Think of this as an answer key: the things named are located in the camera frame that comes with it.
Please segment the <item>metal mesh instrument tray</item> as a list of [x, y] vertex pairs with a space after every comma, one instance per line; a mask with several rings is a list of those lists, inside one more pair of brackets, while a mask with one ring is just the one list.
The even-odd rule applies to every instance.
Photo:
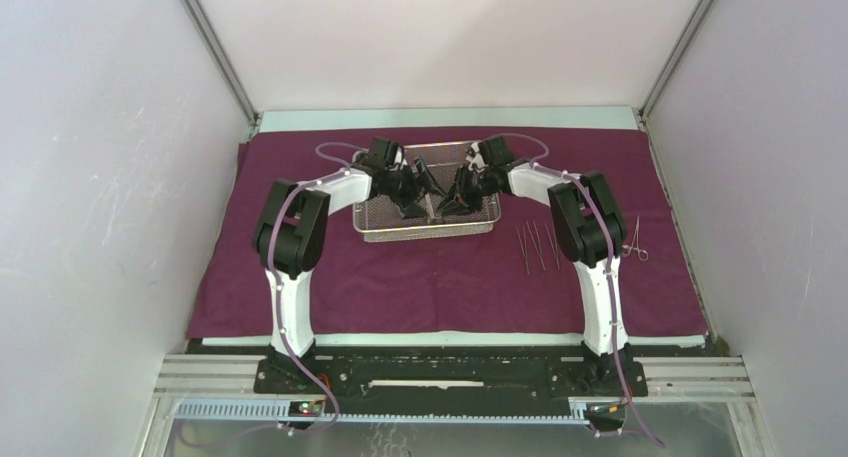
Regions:
[[[432, 180], [447, 191], [457, 170], [467, 164], [471, 148], [470, 141], [409, 145], [402, 152], [401, 162], [410, 164], [417, 174], [416, 162], [421, 160]], [[485, 197], [478, 212], [460, 216], [443, 215], [438, 209], [441, 202], [441, 196], [426, 193], [416, 202], [423, 213], [406, 218], [389, 197], [374, 197], [353, 206], [352, 225], [365, 242], [383, 243], [487, 233], [502, 217], [497, 195]]]

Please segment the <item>magenta surgical wrap cloth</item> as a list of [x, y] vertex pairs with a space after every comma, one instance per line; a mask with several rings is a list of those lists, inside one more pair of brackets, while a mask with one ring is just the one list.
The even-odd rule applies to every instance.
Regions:
[[[672, 213], [657, 176], [648, 136], [638, 130], [519, 128], [508, 144], [518, 157], [540, 154], [544, 166], [604, 174], [633, 231], [641, 216], [646, 262], [626, 257], [620, 267], [620, 299], [627, 332], [636, 337], [688, 337], [708, 329], [685, 261]], [[201, 281], [187, 334], [191, 338], [267, 336], [272, 301], [264, 267], [253, 247], [262, 208], [274, 181], [311, 180], [336, 164], [315, 149], [329, 143], [348, 156], [375, 137], [405, 146], [475, 141], [490, 127], [393, 128], [265, 132], [239, 152], [239, 169], [223, 226]], [[311, 322], [318, 334], [579, 333], [584, 327], [578, 278], [560, 258], [557, 270], [546, 236], [547, 269], [526, 242], [527, 275], [517, 226], [551, 226], [548, 207], [502, 196], [501, 220], [488, 233], [407, 242], [367, 243], [354, 230], [352, 213], [328, 221], [325, 248], [311, 282]]]

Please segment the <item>steel surgical forceps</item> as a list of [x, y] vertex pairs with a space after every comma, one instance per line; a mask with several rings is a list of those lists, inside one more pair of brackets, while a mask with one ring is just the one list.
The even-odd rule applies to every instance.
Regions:
[[649, 251], [641, 245], [642, 225], [641, 216], [638, 215], [633, 229], [631, 242], [628, 244], [626, 251], [629, 256], [636, 256], [639, 261], [646, 262], [650, 258]]

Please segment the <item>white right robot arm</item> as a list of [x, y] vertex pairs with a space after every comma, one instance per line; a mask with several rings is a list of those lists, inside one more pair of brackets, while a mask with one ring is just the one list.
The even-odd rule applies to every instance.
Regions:
[[556, 246], [576, 270], [584, 310], [581, 369], [585, 388], [606, 395], [622, 380], [629, 343], [623, 322], [619, 268], [628, 229], [603, 173], [576, 174], [542, 165], [550, 149], [519, 159], [508, 141], [513, 133], [474, 141], [438, 206], [444, 216], [468, 215], [486, 197], [507, 194], [547, 206]]

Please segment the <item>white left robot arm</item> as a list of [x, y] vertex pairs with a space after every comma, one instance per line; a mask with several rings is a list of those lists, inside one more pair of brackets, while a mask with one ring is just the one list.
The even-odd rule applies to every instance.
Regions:
[[297, 394], [316, 380], [315, 365], [304, 357], [315, 342], [311, 277], [323, 254], [330, 215], [385, 196], [402, 218], [424, 218], [428, 212], [420, 200], [447, 194], [425, 161], [408, 160], [404, 147], [394, 141], [375, 138], [369, 148], [357, 147], [350, 159], [338, 162], [340, 169], [313, 180], [276, 180], [253, 237], [272, 295], [269, 358], [279, 366], [278, 381]]

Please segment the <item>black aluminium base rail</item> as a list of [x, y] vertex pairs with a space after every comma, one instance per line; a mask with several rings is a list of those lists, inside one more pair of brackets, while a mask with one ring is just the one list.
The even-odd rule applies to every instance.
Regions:
[[186, 420], [246, 421], [289, 434], [343, 423], [570, 424], [610, 434], [645, 419], [651, 404], [716, 404], [741, 435], [758, 425], [738, 357], [334, 348], [307, 365], [302, 373], [259, 355], [169, 355], [142, 441], [163, 443]]

